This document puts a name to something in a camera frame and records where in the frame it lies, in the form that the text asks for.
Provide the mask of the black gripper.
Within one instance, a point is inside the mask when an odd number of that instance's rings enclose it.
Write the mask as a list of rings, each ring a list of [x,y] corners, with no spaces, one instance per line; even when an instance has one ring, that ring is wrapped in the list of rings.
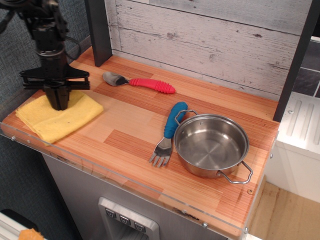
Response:
[[[71,67],[64,53],[40,54],[39,59],[40,67],[23,70],[19,75],[25,89],[44,90],[53,109],[63,111],[68,108],[70,90],[90,89],[89,73]]]

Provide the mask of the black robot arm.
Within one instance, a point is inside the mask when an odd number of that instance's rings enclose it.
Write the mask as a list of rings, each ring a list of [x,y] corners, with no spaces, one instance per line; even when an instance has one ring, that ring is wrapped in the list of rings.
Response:
[[[0,23],[3,32],[14,15],[24,20],[40,67],[23,70],[19,75],[27,90],[43,90],[55,110],[66,110],[72,90],[89,90],[89,73],[73,68],[65,49],[68,37],[67,22],[62,17],[56,0],[2,0],[0,7],[7,14]]]

